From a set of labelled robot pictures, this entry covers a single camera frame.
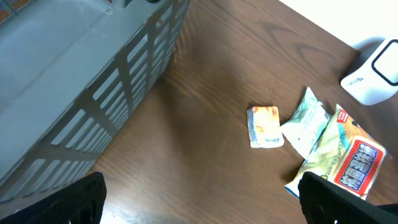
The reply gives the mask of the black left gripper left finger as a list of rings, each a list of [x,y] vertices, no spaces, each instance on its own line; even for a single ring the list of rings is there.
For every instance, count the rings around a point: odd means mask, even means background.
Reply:
[[[2,224],[100,224],[106,200],[103,174],[94,172],[1,219]]]

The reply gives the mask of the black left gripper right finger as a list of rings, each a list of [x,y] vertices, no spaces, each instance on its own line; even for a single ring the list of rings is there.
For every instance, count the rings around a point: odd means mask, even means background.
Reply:
[[[397,224],[397,204],[372,205],[313,172],[298,184],[302,212],[308,223]]]

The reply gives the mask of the yellow snack bag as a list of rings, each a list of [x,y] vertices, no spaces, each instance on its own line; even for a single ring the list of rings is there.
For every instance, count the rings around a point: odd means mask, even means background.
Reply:
[[[374,140],[340,105],[317,145],[285,189],[299,198],[299,182],[313,172],[365,200],[388,151]]]

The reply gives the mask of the teal snack pack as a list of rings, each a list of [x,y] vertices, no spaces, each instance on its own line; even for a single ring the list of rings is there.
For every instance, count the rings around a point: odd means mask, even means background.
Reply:
[[[321,136],[330,115],[318,101],[310,87],[292,115],[280,128],[292,147],[305,159]]]

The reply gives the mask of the small orange packet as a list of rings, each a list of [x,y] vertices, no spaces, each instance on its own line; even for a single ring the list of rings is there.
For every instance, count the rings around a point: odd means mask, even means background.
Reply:
[[[276,106],[253,106],[247,110],[248,132],[252,148],[276,148],[284,145]]]

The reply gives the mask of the white barcode scanner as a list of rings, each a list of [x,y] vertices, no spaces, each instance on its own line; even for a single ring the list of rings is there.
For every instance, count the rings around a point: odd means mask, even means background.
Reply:
[[[375,105],[397,93],[397,39],[366,49],[340,81],[341,87],[362,105]]]

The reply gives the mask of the grey plastic mesh basket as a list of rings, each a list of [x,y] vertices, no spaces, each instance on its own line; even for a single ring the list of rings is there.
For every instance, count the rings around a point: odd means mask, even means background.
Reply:
[[[1,206],[82,178],[166,69],[188,1],[31,1],[1,31]]]

